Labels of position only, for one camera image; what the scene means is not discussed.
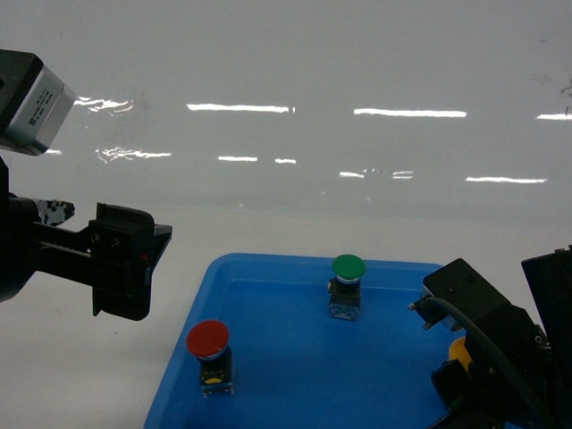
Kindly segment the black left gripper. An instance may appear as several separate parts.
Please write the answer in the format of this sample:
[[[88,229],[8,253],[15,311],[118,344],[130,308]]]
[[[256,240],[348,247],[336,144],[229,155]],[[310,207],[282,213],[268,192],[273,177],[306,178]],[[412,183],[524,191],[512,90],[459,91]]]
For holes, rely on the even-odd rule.
[[[8,293],[18,294],[37,271],[63,276],[63,261],[88,251],[86,230],[62,229],[75,215],[75,205],[62,200],[8,198]],[[148,316],[153,273],[172,239],[172,226],[156,224],[140,210],[97,205],[89,222],[91,256],[97,262],[92,290],[93,315],[105,312],[132,321]]]

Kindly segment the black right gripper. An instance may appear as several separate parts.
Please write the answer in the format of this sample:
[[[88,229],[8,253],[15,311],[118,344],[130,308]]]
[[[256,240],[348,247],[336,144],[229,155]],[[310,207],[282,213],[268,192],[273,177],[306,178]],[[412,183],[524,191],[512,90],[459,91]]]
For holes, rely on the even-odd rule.
[[[469,428],[571,426],[571,252],[527,259],[522,268],[543,323],[511,303],[477,324],[465,317],[468,371],[450,359],[431,373],[450,414],[467,407]]]

